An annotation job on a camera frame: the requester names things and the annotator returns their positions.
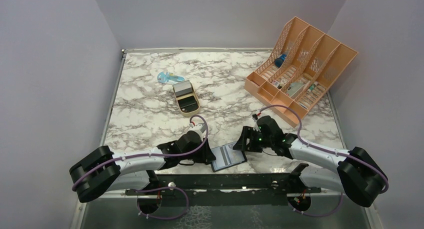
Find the gold oval tray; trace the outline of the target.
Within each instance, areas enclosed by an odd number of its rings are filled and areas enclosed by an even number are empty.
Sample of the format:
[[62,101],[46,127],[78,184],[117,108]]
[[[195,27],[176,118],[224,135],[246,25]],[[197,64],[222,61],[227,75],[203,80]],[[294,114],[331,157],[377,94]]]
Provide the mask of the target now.
[[200,102],[194,87],[193,87],[192,93],[186,94],[180,97],[175,96],[175,99],[178,105],[178,109],[184,117],[194,116],[200,111]]

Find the white striped credit card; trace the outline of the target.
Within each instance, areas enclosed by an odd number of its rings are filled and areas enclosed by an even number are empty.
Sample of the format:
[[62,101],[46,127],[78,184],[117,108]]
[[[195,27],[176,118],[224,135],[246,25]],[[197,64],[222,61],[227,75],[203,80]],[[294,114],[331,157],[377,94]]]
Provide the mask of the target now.
[[221,155],[222,155],[222,158],[223,158],[224,165],[225,166],[230,165],[231,164],[231,159],[230,159],[229,153],[227,151],[227,147],[226,146],[221,146],[220,147],[220,151],[221,151]]

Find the black card holder wallet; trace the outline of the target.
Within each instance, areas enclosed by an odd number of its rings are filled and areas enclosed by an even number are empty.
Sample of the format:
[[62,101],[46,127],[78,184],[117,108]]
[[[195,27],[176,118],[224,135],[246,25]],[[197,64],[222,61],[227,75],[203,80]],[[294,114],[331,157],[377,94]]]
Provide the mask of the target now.
[[236,142],[227,143],[211,149],[215,160],[211,163],[212,171],[218,172],[248,161],[244,151],[234,150]]

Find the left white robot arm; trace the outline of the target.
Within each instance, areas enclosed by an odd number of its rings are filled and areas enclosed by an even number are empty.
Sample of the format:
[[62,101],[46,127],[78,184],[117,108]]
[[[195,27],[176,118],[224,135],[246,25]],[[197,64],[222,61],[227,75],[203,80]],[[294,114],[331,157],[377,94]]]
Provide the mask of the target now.
[[152,194],[157,189],[155,171],[176,167],[184,160],[209,165],[215,159],[202,131],[191,129],[178,140],[142,151],[118,153],[100,146],[74,164],[69,174],[78,200],[87,203],[115,190],[139,189]]

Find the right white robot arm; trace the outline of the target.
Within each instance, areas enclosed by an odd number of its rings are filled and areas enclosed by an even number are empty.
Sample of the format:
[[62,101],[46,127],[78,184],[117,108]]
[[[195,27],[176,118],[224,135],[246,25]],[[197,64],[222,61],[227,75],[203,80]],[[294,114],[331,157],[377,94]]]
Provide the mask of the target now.
[[330,189],[359,206],[370,207],[388,182],[365,149],[335,149],[302,141],[296,134],[284,133],[270,116],[259,118],[254,127],[244,126],[233,146],[237,151],[255,153],[265,148],[277,156],[306,163],[288,179],[289,188],[296,193],[311,187]]

